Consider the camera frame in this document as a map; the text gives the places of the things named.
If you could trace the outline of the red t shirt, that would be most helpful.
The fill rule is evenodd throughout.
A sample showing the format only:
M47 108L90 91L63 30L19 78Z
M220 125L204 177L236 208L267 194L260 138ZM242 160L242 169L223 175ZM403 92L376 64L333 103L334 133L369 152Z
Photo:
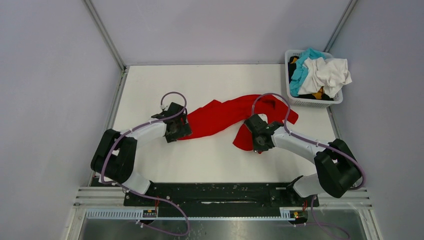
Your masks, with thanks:
M236 123L243 122L252 115L252 105L258 96L258 94L243 95L225 102L212 100L187 115L192 134L179 140L212 136ZM283 122L287 111L287 105L273 95L261 97L254 107L256 114L266 115L269 124Z

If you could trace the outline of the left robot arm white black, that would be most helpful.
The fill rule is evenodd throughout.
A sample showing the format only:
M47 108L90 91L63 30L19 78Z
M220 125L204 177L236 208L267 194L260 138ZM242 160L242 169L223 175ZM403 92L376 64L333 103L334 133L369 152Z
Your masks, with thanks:
M135 170L137 150L159 138L171 143L191 134L187 109L172 102L161 113L152 115L146 123L132 129L106 130L90 167L100 175L102 184L114 184L136 192L136 199L148 206L154 202L155 192L149 188L151 180Z

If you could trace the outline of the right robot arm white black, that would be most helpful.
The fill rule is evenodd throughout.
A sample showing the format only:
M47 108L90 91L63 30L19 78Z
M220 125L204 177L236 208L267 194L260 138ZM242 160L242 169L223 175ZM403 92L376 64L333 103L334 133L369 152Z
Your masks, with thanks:
M309 196L327 193L341 198L363 178L363 173L347 144L336 138L320 142L289 130L282 122L267 123L258 114L243 123L252 135L253 151L265 152L280 148L314 164L316 172L300 176L289 184L287 201L301 205Z

